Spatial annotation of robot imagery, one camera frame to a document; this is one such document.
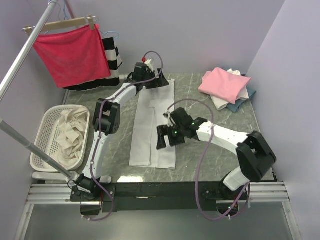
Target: pink towel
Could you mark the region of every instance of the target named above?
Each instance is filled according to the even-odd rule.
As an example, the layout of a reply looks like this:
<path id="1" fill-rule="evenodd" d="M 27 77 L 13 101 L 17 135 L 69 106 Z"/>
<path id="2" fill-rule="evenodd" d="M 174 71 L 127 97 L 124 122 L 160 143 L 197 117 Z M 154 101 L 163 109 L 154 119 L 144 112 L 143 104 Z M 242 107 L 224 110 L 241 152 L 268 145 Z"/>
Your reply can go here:
<path id="1" fill-rule="evenodd" d="M 251 77 L 237 76 L 216 67 L 203 77 L 199 92 L 216 96 L 228 103 L 235 104 L 240 91 L 248 84 Z"/>
<path id="2" fill-rule="evenodd" d="M 110 77 L 99 25 L 49 35 L 40 35 L 34 49 L 58 88 Z"/>

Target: stack of folded clothes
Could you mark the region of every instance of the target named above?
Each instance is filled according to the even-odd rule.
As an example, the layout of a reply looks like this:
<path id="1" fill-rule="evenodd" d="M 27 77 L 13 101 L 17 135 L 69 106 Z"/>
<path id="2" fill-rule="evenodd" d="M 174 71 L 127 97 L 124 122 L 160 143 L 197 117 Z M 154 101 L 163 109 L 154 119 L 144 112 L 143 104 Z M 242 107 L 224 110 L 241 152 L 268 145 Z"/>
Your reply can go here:
<path id="1" fill-rule="evenodd" d="M 202 78 L 199 92 L 208 94 L 218 110 L 228 108 L 237 112 L 240 106 L 256 93 L 248 87 L 250 77 L 242 76 L 240 71 L 228 71 L 216 67 L 213 71 L 207 71 Z"/>

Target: white cloth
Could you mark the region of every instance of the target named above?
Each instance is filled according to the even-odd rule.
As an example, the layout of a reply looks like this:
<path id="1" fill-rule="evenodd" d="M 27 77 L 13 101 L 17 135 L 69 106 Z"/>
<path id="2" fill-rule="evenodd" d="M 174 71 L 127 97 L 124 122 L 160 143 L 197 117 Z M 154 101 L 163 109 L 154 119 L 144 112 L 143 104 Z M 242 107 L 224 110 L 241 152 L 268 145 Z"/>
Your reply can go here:
<path id="1" fill-rule="evenodd" d="M 175 80 L 169 86 L 143 89 L 136 109 L 129 165 L 132 167 L 175 169 L 176 147 L 157 150 L 157 126 L 168 124 L 163 116 L 175 101 Z"/>
<path id="2" fill-rule="evenodd" d="M 227 72 L 228 72 L 228 73 L 231 73 L 231 74 L 233 74 L 233 75 L 241 76 L 241 72 L 240 72 L 240 71 L 238 71 L 238 70 L 233 71 L 232 68 L 230 68 Z M 229 104 L 229 102 L 227 102 L 227 101 L 225 101 L 225 100 L 223 100 L 223 99 L 221 99 L 221 98 L 219 98 L 219 97 L 216 97 L 216 96 L 210 96 L 210 97 L 211 97 L 211 99 L 212 99 L 212 101 L 213 101 L 216 109 L 218 109 L 218 110 L 221 110 L 221 109 L 226 108 L 227 105 Z M 248 94 L 248 90 L 247 90 L 246 87 L 244 87 L 244 88 L 240 91 L 240 93 L 239 93 L 239 95 L 238 95 L 238 97 L 237 97 L 237 100 L 238 100 L 238 99 L 240 99 L 240 100 L 247 100 L 247 99 L 249 99 L 249 94 Z"/>
<path id="3" fill-rule="evenodd" d="M 88 109 L 79 107 L 73 110 L 63 110 L 58 122 L 61 134 L 56 138 L 58 150 L 52 157 L 64 167 L 71 167 L 81 158 L 88 117 Z"/>

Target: gray marble surface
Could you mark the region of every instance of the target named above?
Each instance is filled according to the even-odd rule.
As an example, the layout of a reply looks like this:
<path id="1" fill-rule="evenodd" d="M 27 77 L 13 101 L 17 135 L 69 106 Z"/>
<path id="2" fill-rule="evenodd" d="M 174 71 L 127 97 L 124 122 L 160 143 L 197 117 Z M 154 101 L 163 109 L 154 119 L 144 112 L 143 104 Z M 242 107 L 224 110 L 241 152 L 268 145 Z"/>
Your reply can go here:
<path id="1" fill-rule="evenodd" d="M 214 112 L 214 123 L 238 132 L 250 133 L 259 131 L 259 126 L 250 101 L 246 101 L 237 113 L 228 109 L 218 111 L 211 98 L 198 91 L 203 74 L 169 74 L 168 80 L 175 79 L 175 100 L 197 99 L 209 105 Z M 66 104 L 86 106 L 90 110 L 91 122 L 93 119 L 96 102 L 99 98 L 107 98 L 117 91 L 117 87 L 99 87 L 87 91 L 70 91 Z M 196 167 L 200 155 L 206 144 L 192 139 L 176 147 L 176 169 L 155 169 L 129 166 L 130 150 L 134 119 L 138 104 L 138 96 L 121 106 L 120 128 L 111 140 L 103 163 L 104 175 L 112 177 L 113 182 L 191 182 L 195 180 Z M 192 102 L 180 102 L 176 106 L 183 107 L 194 119 L 202 117 L 211 119 L 209 111 L 202 105 Z M 90 124 L 85 158 L 81 172 L 88 160 L 93 144 L 94 129 Z M 200 173 L 201 181 L 220 181 L 228 172 L 239 166 L 238 158 L 233 153 L 211 145 L 203 161 Z M 263 180 L 273 181 L 274 176 L 270 170 Z"/>

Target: lavender wall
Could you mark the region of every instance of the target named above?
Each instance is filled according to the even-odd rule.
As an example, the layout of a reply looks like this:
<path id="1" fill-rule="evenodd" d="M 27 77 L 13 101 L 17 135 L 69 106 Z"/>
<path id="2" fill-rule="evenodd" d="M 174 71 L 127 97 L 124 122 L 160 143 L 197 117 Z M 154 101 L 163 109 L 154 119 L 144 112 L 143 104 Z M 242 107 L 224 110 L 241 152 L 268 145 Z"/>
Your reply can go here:
<path id="1" fill-rule="evenodd" d="M 248 75 L 303 239 L 320 238 L 320 2 L 286 0 Z"/>
<path id="2" fill-rule="evenodd" d="M 28 39 L 22 28 L 34 25 L 26 0 L 5 0 L 0 7 L 0 81 Z M 0 102 L 0 116 L 34 141 L 46 110 L 62 103 L 65 91 L 57 89 L 50 74 L 32 50 Z M 30 152 L 0 132 L 1 239 L 13 239 L 31 185 Z"/>
<path id="3" fill-rule="evenodd" d="M 165 73 L 204 73 L 215 66 L 247 72 L 284 0 L 70 2 L 77 17 L 98 16 L 102 31 L 120 33 L 122 73 L 149 50 L 161 54 Z"/>

